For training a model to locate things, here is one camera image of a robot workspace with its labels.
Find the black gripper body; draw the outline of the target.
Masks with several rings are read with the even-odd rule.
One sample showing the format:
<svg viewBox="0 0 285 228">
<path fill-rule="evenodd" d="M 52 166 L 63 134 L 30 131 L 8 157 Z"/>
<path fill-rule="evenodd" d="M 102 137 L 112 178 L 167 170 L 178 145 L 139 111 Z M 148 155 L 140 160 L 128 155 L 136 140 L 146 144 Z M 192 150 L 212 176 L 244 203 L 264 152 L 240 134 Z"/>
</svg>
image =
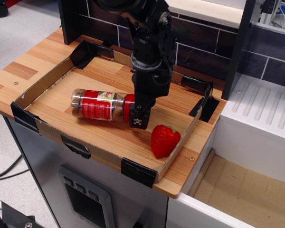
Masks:
<svg viewBox="0 0 285 228">
<path fill-rule="evenodd" d="M 156 98 L 168 95 L 173 64 L 167 56 L 154 64 L 147 64 L 134 55 L 131 55 L 131 63 L 135 95 L 134 109 L 137 112 L 144 112 L 154 106 Z"/>
</svg>

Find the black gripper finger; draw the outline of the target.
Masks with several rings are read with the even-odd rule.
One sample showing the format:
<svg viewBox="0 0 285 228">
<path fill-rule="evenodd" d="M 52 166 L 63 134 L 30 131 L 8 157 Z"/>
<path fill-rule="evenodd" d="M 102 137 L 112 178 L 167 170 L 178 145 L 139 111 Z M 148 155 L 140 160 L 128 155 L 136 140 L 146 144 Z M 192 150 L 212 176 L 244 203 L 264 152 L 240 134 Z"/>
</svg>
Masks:
<svg viewBox="0 0 285 228">
<path fill-rule="evenodd" d="M 131 128 L 138 128 L 146 130 L 150 119 L 150 108 L 139 113 L 135 111 L 134 104 L 130 105 L 129 110 L 129 126 Z"/>
</svg>

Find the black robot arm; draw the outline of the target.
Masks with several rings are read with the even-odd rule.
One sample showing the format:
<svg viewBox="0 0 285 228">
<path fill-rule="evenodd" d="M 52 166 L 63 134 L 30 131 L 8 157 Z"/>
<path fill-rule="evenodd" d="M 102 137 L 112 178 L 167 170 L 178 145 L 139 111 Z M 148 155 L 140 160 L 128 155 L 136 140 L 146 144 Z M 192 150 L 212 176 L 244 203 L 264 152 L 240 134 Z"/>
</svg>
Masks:
<svg viewBox="0 0 285 228">
<path fill-rule="evenodd" d="M 173 72 L 169 54 L 176 48 L 169 5 L 164 0 L 97 0 L 96 4 L 129 23 L 134 104 L 129 126 L 146 129 L 158 97 L 167 96 Z"/>
</svg>

